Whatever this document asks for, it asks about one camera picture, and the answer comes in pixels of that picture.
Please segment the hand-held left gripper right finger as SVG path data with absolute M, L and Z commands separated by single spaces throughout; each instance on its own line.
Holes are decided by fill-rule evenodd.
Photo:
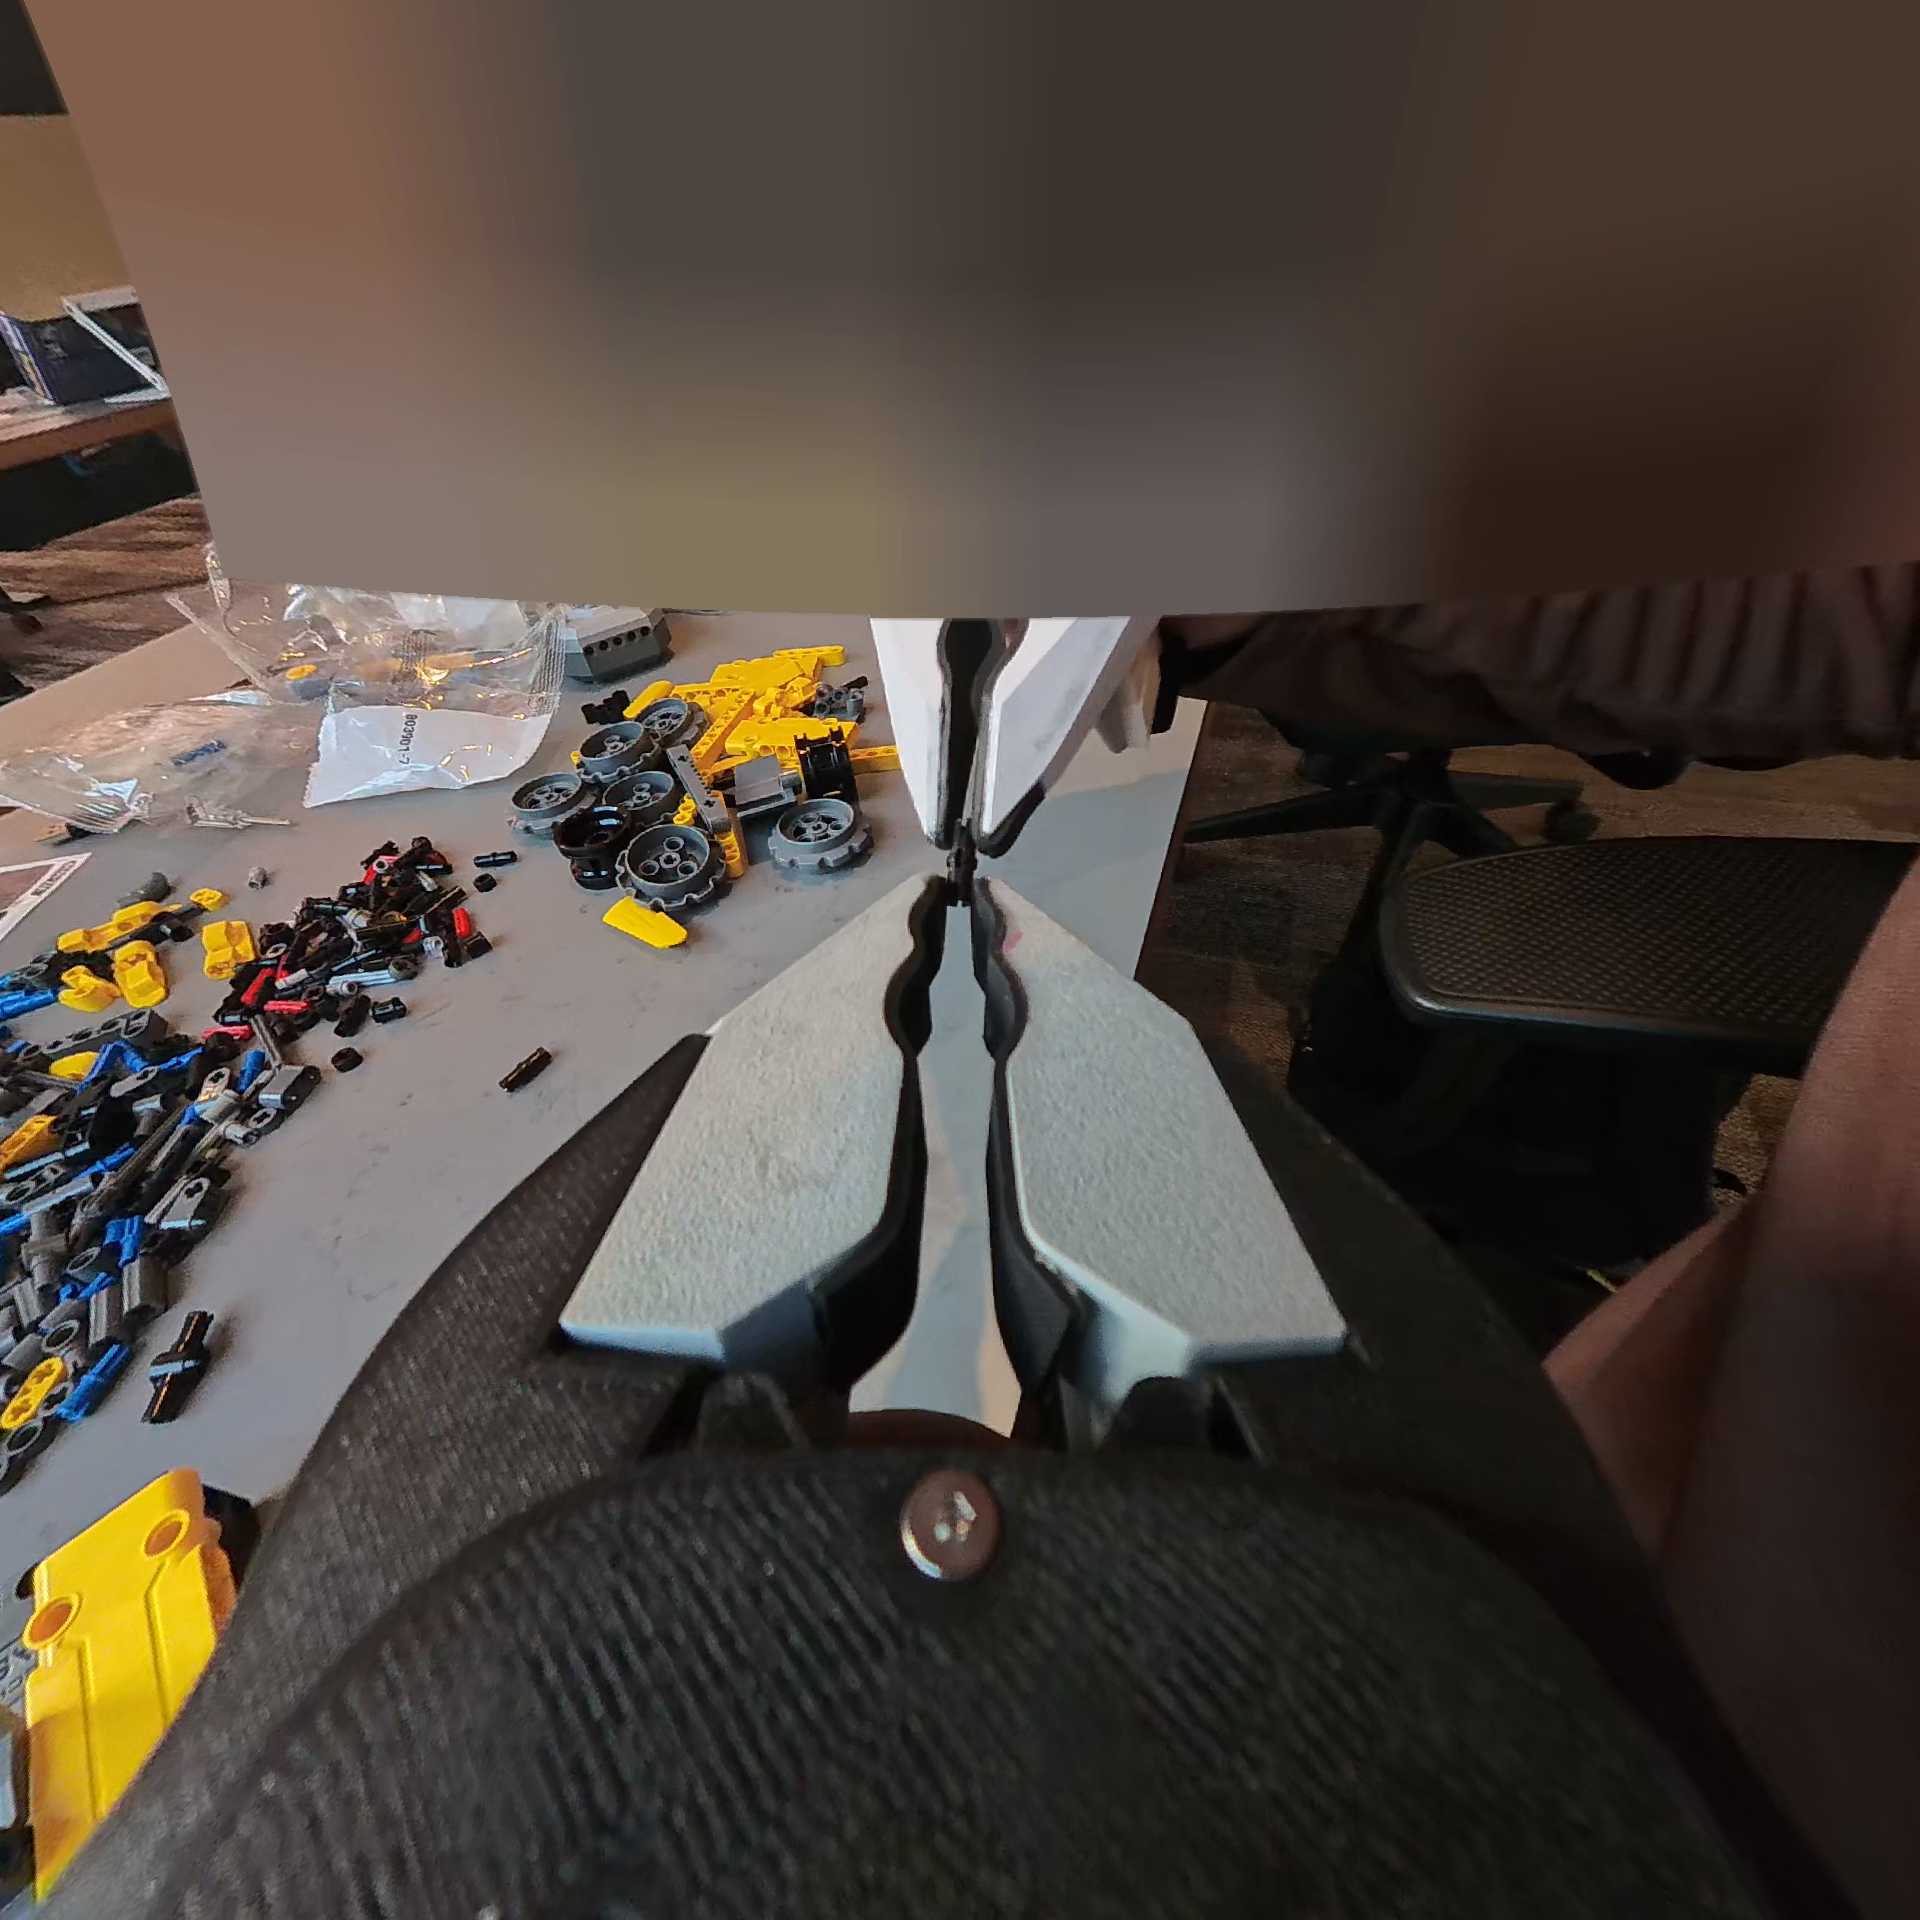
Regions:
M 975 886 L 998 1336 L 1041 1426 L 1145 1381 L 1325 1358 L 1348 1322 L 1190 1023 L 1006 884 Z

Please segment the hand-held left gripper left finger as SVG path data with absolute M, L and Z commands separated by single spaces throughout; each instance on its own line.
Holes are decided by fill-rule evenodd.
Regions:
M 942 884 L 900 884 L 717 1020 L 562 1308 L 569 1341 L 797 1388 L 852 1388 L 894 1348 L 945 924 Z

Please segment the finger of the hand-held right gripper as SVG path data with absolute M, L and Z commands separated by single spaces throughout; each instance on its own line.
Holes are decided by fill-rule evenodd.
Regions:
M 1007 626 L 975 703 L 966 832 L 997 856 L 1062 777 L 1109 689 L 1111 658 L 1134 615 L 1052 615 Z
M 900 773 L 919 825 L 935 847 L 950 847 L 962 806 L 962 689 L 956 681 L 950 636 L 950 620 L 870 620 Z

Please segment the pile of small building parts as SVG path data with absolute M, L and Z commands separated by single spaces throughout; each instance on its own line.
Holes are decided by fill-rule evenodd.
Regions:
M 4 1493 L 135 1367 L 238 1156 L 365 1063 L 423 968 L 492 952 L 471 901 L 517 862 L 389 839 L 265 920 L 153 870 L 4 968 Z

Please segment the yellow toy vehicle model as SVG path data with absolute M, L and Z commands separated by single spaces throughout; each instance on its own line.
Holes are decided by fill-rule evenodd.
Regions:
M 238 1596 L 195 1469 L 169 1469 L 33 1572 L 21 1642 L 33 1893 L 46 1902 L 181 1713 Z

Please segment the person's right forearm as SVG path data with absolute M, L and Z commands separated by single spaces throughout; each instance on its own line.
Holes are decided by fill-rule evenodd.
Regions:
M 1170 693 L 1302 746 L 1785 765 L 1918 754 L 1918 566 L 1393 607 L 1165 615 Z

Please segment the grey desk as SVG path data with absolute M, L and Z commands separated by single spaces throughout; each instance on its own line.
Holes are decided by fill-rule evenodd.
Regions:
M 845 669 L 870 678 L 866 735 L 890 738 L 874 636 L 845 615 L 673 615 L 673 666 L 692 677 L 791 645 L 844 645 Z M 196 631 L 153 640 L 4 708 L 10 746 L 68 722 L 195 693 L 223 664 Z M 1079 751 L 1037 821 L 997 862 L 1023 897 L 1089 949 L 1134 974 L 1183 804 L 1205 708 L 1182 703 L 1145 750 Z M 254 865 L 261 918 L 351 874 L 372 845 L 433 834 L 453 856 L 506 847 L 513 786 L 361 799 L 301 812 L 303 769 L 255 796 L 292 828 L 157 832 L 125 828 L 92 840 L 87 865 L 4 940 L 4 967 L 67 928 L 101 918 L 142 874 L 215 886 L 239 904 Z M 818 884 L 785 886 L 755 862 L 674 951 L 646 951 L 605 928 L 605 901 L 577 889 L 548 847 L 519 852 L 474 904 L 495 949 L 474 967 L 433 967 L 412 1013 L 358 1038 L 365 1063 L 330 1071 L 263 1145 L 238 1156 L 236 1197 L 183 1271 L 183 1301 L 217 1313 L 219 1354 L 175 1423 L 147 1426 L 142 1361 L 107 1404 L 59 1438 L 4 1494 L 4 1596 L 21 1575 L 142 1482 L 193 1466 L 261 1503 L 298 1477 L 338 1396 L 393 1316 L 443 1257 L 662 1048 L 705 1031 L 804 949 L 939 856 L 900 775 L 861 781 L 870 796 L 870 858 Z M 919 1303 L 909 1329 L 859 1383 L 854 1408 L 931 1408 L 1001 1433 L 1017 1381 L 993 1316 L 986 1218 L 986 1127 L 993 1066 L 969 929 L 949 936 L 921 1054 L 929 1102 L 929 1204 Z M 550 1066 L 519 1092 L 495 1080 L 527 1050 Z

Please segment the pile of yellow beams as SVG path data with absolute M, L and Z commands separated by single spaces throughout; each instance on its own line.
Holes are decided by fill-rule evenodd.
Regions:
M 859 799 L 859 778 L 900 768 L 894 743 L 866 738 L 866 677 L 834 678 L 837 645 L 785 647 L 723 662 L 700 681 L 655 681 L 590 708 L 602 725 L 636 725 L 659 751 L 683 750 L 708 799 L 678 802 L 678 825 L 727 812 L 727 869 L 747 862 L 747 828 L 811 799 Z

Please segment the group of grey toothed wheels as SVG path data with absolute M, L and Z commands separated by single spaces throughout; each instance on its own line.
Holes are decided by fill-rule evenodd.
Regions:
M 683 797 L 708 799 L 683 750 L 659 751 L 636 725 L 602 725 L 554 773 L 513 791 L 510 828 L 554 847 L 577 886 L 633 896 L 677 920 L 706 911 L 750 864 L 791 880 L 828 880 L 868 858 L 874 829 L 858 802 L 811 797 L 747 828 L 747 862 L 730 872 L 719 806 L 708 825 L 677 823 Z

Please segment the grey motor block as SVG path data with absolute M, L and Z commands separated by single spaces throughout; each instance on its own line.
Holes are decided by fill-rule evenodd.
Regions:
M 615 685 L 651 674 L 669 658 L 661 607 L 574 605 L 562 609 L 562 677 Z

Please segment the white-labelled plastic bag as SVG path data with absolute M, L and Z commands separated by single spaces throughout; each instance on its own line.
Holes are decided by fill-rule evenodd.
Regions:
M 550 710 L 324 705 L 303 806 L 466 791 L 514 775 L 545 743 Z

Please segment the black office chair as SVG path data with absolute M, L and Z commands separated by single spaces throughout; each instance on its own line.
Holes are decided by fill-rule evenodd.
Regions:
M 1442 1236 L 1613 1271 L 1717 1213 L 1717 1137 L 1798 1077 L 1916 845 L 1603 837 L 1581 781 L 1302 734 L 1309 792 L 1186 844 L 1367 829 L 1286 1087 Z

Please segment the crumpled clear plastic bag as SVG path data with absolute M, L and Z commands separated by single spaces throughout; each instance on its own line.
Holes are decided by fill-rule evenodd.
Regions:
M 244 688 L 137 705 L 4 754 L 3 797 L 68 829 L 246 825 L 251 797 L 317 756 L 324 705 L 546 712 L 562 607 L 215 580 L 175 609 Z

